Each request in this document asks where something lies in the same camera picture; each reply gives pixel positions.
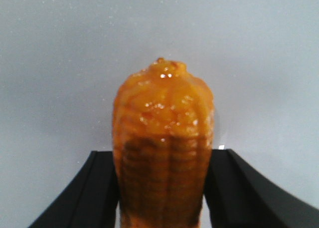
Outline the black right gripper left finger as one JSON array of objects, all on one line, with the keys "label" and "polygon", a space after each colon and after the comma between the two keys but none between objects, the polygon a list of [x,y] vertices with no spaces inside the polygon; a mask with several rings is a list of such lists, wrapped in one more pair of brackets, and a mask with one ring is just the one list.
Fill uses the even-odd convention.
[{"label": "black right gripper left finger", "polygon": [[92,151],[78,174],[32,228],[113,228],[119,189],[113,153]]}]

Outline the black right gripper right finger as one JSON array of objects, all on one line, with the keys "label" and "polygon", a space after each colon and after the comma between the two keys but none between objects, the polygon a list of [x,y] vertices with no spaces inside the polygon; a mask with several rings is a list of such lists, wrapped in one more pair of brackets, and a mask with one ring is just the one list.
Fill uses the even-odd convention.
[{"label": "black right gripper right finger", "polygon": [[204,195],[214,228],[317,228],[319,211],[284,191],[231,149],[214,149]]}]

